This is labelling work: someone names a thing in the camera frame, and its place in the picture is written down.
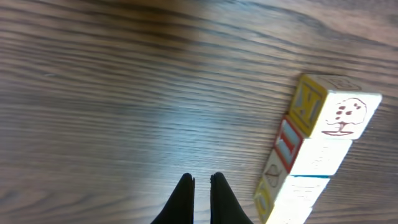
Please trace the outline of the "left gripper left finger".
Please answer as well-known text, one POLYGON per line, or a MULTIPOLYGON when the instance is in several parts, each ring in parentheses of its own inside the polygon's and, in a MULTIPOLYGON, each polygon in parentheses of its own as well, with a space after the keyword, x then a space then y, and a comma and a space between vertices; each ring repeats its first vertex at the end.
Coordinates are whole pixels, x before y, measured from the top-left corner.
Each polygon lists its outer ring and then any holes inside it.
POLYGON ((189 173, 183 174, 151 224, 193 224, 194 193, 195 179, 189 173))

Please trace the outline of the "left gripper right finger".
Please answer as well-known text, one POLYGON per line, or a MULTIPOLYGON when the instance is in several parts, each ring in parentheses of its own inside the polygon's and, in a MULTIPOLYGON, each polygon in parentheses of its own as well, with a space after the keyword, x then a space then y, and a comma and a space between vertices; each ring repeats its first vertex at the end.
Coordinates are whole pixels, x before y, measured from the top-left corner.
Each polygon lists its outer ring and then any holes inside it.
POLYGON ((216 172, 211 176, 211 224, 252 224, 241 208, 225 176, 216 172))

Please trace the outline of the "white number block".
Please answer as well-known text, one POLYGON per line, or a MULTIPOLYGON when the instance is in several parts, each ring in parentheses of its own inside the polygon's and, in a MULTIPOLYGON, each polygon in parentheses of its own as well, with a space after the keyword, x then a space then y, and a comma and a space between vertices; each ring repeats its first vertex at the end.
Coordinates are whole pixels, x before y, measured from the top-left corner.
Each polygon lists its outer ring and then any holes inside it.
POLYGON ((335 175, 352 140, 310 138, 285 114, 274 141, 274 150, 290 175, 335 175))

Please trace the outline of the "white block red side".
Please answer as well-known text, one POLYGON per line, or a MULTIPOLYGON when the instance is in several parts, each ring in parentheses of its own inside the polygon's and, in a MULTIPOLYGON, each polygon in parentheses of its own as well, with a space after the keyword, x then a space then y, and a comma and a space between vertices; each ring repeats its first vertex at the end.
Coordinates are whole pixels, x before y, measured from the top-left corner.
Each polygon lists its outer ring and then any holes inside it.
POLYGON ((275 150, 268 157, 262 180, 272 201, 284 204, 314 206, 330 178, 327 176, 302 176, 289 174, 275 150))

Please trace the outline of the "white block yellow side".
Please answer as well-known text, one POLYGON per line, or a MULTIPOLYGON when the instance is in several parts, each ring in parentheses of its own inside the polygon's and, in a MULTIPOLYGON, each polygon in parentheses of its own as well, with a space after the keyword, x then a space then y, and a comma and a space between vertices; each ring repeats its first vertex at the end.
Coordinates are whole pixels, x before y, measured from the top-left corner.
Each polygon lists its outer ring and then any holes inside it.
POLYGON ((353 78, 303 73, 289 116, 310 138, 355 140, 381 101, 380 92, 353 78))

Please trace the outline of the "green B block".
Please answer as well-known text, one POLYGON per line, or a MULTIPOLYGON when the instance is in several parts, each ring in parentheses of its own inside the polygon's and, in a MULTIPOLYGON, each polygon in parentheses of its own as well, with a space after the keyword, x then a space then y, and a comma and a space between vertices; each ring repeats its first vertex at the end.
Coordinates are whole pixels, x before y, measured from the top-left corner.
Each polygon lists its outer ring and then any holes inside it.
POLYGON ((313 210, 305 205, 275 204, 264 179, 259 181, 253 201, 261 224, 304 224, 313 210))

